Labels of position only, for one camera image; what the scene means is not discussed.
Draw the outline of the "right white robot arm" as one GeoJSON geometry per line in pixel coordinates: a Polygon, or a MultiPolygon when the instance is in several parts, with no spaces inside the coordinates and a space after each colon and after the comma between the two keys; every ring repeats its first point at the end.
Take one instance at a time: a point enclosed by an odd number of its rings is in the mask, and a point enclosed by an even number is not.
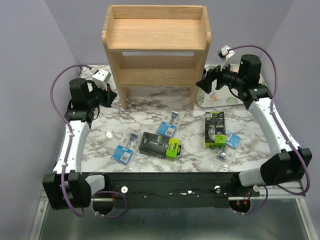
{"type": "Polygon", "coordinates": [[[245,54],[240,59],[237,72],[231,71],[230,65],[219,65],[205,70],[197,86],[209,94],[212,83],[216,90],[222,87],[237,90],[237,97],[255,117],[272,157],[260,167],[245,170],[230,183],[230,191],[241,196],[248,186],[278,186],[282,183],[301,180],[306,177],[306,189],[310,188],[308,164],[312,159],[309,148],[302,148],[292,137],[282,121],[274,103],[274,95],[266,85],[260,84],[262,63],[258,56],[245,54]]]}

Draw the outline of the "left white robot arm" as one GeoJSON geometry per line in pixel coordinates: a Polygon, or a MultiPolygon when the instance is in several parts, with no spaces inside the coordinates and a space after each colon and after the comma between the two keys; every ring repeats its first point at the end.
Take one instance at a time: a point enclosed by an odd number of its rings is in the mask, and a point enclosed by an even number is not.
{"type": "Polygon", "coordinates": [[[95,110],[110,108],[117,94],[107,80],[76,78],[69,82],[71,99],[62,115],[65,133],[59,156],[51,174],[42,185],[54,210],[90,205],[92,189],[82,175],[81,164],[86,139],[95,119],[95,110]]]}

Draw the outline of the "black green razor box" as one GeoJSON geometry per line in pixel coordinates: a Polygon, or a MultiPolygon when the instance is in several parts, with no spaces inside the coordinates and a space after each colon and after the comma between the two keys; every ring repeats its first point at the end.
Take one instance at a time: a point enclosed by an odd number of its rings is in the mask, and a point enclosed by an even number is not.
{"type": "Polygon", "coordinates": [[[178,138],[144,132],[138,150],[140,154],[175,161],[182,145],[178,138]]]}
{"type": "Polygon", "coordinates": [[[205,147],[224,149],[226,140],[225,113],[214,111],[205,113],[205,147]]]}

